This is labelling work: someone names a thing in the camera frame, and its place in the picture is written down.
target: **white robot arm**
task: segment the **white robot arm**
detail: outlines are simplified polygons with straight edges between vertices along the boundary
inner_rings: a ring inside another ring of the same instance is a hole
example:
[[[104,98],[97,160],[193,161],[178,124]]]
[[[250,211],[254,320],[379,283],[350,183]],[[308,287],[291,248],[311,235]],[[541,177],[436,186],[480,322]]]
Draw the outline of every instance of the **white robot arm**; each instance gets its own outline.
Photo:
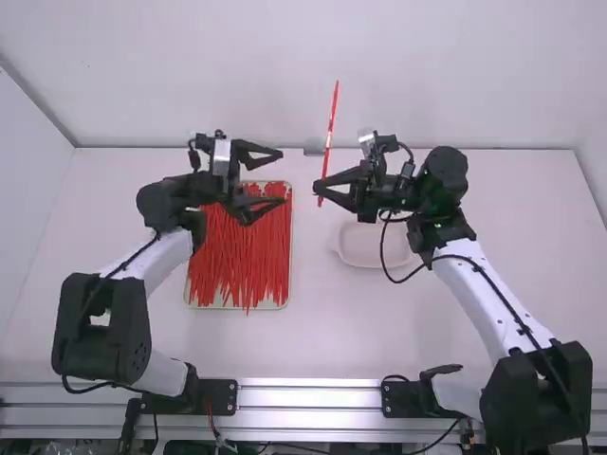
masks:
[[[375,223],[382,212],[390,213],[382,220],[386,223],[393,213],[409,212],[399,221],[407,222],[412,251],[458,299],[493,364],[482,389],[450,380],[461,365],[430,369],[415,382],[384,380],[384,415],[466,414],[484,423],[488,438],[503,453],[587,434],[592,360],[578,342],[558,342],[491,267],[460,208],[468,190],[466,157],[452,147],[436,147],[414,175],[413,154],[395,135],[364,131],[359,142],[364,155],[359,165],[315,181],[314,192],[364,223]],[[399,173],[388,174],[384,155],[401,148],[410,158]],[[349,192],[331,188],[340,185],[349,185]],[[399,281],[388,275],[395,283],[410,277]],[[394,405],[387,409],[388,403]],[[402,403],[409,409],[395,412]]]

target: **white bowl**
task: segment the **white bowl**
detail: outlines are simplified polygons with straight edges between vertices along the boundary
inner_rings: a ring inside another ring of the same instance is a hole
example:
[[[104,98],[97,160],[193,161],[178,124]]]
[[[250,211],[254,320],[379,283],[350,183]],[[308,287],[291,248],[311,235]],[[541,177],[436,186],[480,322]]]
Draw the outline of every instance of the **white bowl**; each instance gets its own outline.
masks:
[[[376,224],[345,221],[338,225],[329,240],[329,248],[336,251],[348,265],[363,268],[381,268],[379,239],[383,223]],[[384,239],[384,259],[388,268],[401,267],[413,253],[407,240],[407,225],[394,223],[388,226]]]

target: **bundle of red sticks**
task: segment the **bundle of red sticks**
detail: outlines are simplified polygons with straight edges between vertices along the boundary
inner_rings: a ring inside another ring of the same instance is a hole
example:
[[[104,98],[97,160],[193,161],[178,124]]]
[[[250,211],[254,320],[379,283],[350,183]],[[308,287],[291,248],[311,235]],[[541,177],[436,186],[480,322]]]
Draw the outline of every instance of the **bundle of red sticks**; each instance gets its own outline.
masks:
[[[201,207],[208,216],[207,240],[190,259],[190,305],[248,312],[268,300],[280,308],[288,299],[292,190],[283,181],[249,182],[244,188],[286,202],[250,227],[239,226],[219,204]]]

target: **black cable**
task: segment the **black cable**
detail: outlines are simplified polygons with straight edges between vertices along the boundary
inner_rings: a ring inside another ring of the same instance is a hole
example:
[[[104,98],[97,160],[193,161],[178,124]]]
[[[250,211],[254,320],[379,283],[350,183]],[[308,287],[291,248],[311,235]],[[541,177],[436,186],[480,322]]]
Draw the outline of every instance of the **black cable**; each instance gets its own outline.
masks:
[[[154,416],[154,435],[155,435],[154,450],[156,450],[156,446],[158,445],[158,441],[160,441],[160,438],[158,437],[158,418],[156,416],[156,413],[154,413],[153,416]]]
[[[390,220],[391,217],[392,217],[392,213],[390,212],[388,214],[388,220]],[[379,258],[381,259],[381,268],[383,269],[388,280],[390,280],[393,283],[400,284],[400,283],[407,281],[409,278],[411,278],[413,275],[415,275],[417,272],[419,272],[422,268],[424,268],[425,265],[424,264],[420,265],[418,268],[416,268],[413,272],[411,272],[409,275],[407,275],[403,279],[395,280],[388,272],[388,269],[386,267],[386,263],[384,260],[384,255],[383,255],[383,243],[384,243],[384,238],[385,238],[385,234],[386,234],[386,227],[388,227],[388,223],[384,223],[383,229],[381,230],[381,237],[379,239]],[[519,325],[519,327],[521,328],[523,333],[527,336],[527,338],[529,338],[529,341],[531,341],[531,344],[533,344],[533,347],[536,349],[538,356],[542,359],[544,367],[547,369],[547,372],[550,374],[550,378],[556,383],[557,389],[559,390],[560,394],[562,395],[562,398],[565,401],[567,408],[570,409],[570,411],[573,415],[573,418],[575,419],[575,421],[579,427],[579,430],[582,431],[583,425],[579,418],[577,408],[576,408],[575,404],[573,403],[573,401],[571,400],[571,397],[569,396],[569,392],[565,388],[561,377],[559,376],[557,371],[554,369],[552,363],[550,362],[550,359],[548,358],[546,353],[543,351],[543,348],[540,345],[540,343],[538,342],[538,340],[531,333],[531,329],[524,323],[523,319],[519,316],[519,314],[516,312],[516,310],[512,307],[510,302],[507,300],[506,296],[504,296],[504,294],[502,293],[500,288],[497,286],[497,284],[495,284],[495,282],[487,274],[485,269],[481,265],[479,265],[478,263],[473,261],[471,258],[469,258],[467,256],[461,256],[459,254],[444,254],[442,256],[437,256],[437,257],[431,259],[431,263],[434,263],[436,261],[440,261],[443,259],[456,259],[458,261],[463,261],[467,264],[472,265],[472,269],[475,272],[479,272],[481,274],[481,276],[485,279],[485,281],[491,287],[493,292],[495,292],[495,294],[498,296],[498,298],[502,301],[502,304],[506,307],[506,309],[508,310],[510,315],[512,315],[512,317],[514,318],[516,323]],[[588,441],[586,439],[586,436],[582,435],[580,438],[581,438],[582,453],[583,453],[583,455],[588,455],[589,447],[588,447]]]
[[[138,258],[139,255],[141,255],[141,253],[143,253],[146,249],[148,249],[150,246],[152,246],[159,239],[160,239],[160,234],[156,233],[156,235],[154,236],[154,238],[150,242],[148,242],[147,244],[145,244],[144,246],[142,246],[140,249],[138,249],[135,253],[133,253],[129,258],[127,258],[125,261],[123,261],[118,267],[116,267],[114,270],[112,270],[106,276],[100,278],[99,282],[93,288],[93,290],[91,291],[91,293],[88,295],[88,298],[84,302],[83,310],[81,311],[80,315],[78,316],[78,324],[76,325],[77,328],[80,328],[80,326],[82,325],[83,320],[86,317],[86,313],[88,312],[88,310],[92,306],[95,297],[97,297],[97,295],[101,292],[103,286],[113,276],[115,276],[117,273],[121,272],[122,270],[126,270],[126,268],[136,258]],[[65,366],[66,366],[66,363],[67,363],[67,353],[69,351],[69,348],[71,347],[72,342],[73,342],[73,340],[70,339],[67,342],[67,344],[65,345],[64,359],[63,359],[63,362],[62,362],[63,363],[63,371],[64,372],[65,372]],[[84,389],[74,389],[74,388],[72,388],[69,385],[69,382],[67,381],[67,374],[66,373],[62,373],[62,375],[61,375],[61,382],[62,382],[62,384],[64,386],[65,391],[67,391],[68,393],[76,394],[76,395],[83,394],[83,393],[89,393],[90,391],[95,391],[97,389],[101,389],[102,387],[108,387],[108,386],[118,387],[118,388],[126,389],[128,391],[134,391],[134,392],[143,393],[143,391],[139,391],[137,389],[133,389],[132,387],[125,386],[125,385],[122,385],[122,384],[117,384],[117,383],[115,383],[113,381],[100,382],[99,384],[95,384],[94,386],[87,387],[87,388],[84,388]]]
[[[381,380],[381,382],[387,381],[388,379],[400,379],[404,382],[411,382],[407,377],[403,376],[402,374],[388,374]]]
[[[401,149],[405,149],[407,151],[407,154],[409,154],[409,163],[414,163],[414,153],[411,151],[411,149],[409,147],[407,147],[407,144],[405,144],[404,142],[398,142],[398,145],[400,146]]]
[[[455,427],[457,427],[457,424],[459,424],[460,420],[462,420],[462,419],[455,420],[455,422],[453,422],[451,424],[451,426],[449,428],[447,428],[447,430],[438,439],[436,439],[433,443],[430,443],[427,446],[419,448],[418,450],[414,450],[413,452],[403,452],[402,455],[418,455],[419,453],[424,453],[425,451],[430,450],[434,446],[438,446],[440,443],[443,442],[443,440],[447,436],[449,436],[449,433],[451,433],[453,431],[453,429]]]
[[[257,450],[257,455],[261,455],[262,453],[264,453],[267,449],[267,447],[269,446],[269,443],[265,443],[262,448],[260,448],[259,450]]]
[[[388,224],[390,223],[392,214],[393,214],[392,212],[388,213],[388,221],[383,224],[383,228],[381,229],[381,237],[379,238],[379,259],[381,260],[381,268],[383,269],[383,273],[386,275],[388,280],[390,280],[394,284],[401,284],[402,282],[407,281],[410,277],[412,277],[417,272],[419,272],[422,268],[425,267],[425,265],[422,264],[422,265],[418,266],[413,272],[411,272],[405,278],[401,278],[400,280],[397,280],[396,278],[393,278],[392,275],[390,275],[390,272],[388,271],[388,267],[386,266],[386,260],[384,258],[384,254],[383,254],[383,242],[386,237],[386,228],[388,227]]]
[[[382,218],[381,215],[383,215],[386,212],[388,212],[388,216],[386,216],[385,218]],[[414,216],[414,213],[411,213],[407,216],[402,216],[400,218],[392,218],[393,214],[394,214],[393,211],[380,210],[379,213],[377,214],[377,217],[379,218],[380,221],[383,221],[384,223],[405,223],[406,221],[409,221],[412,216]]]
[[[319,450],[317,448],[297,446],[295,444],[288,443],[271,443],[273,446],[281,446],[281,447],[290,447],[290,448],[298,448],[299,450],[307,450],[308,452],[321,453],[323,455],[329,455],[329,452],[326,450]]]

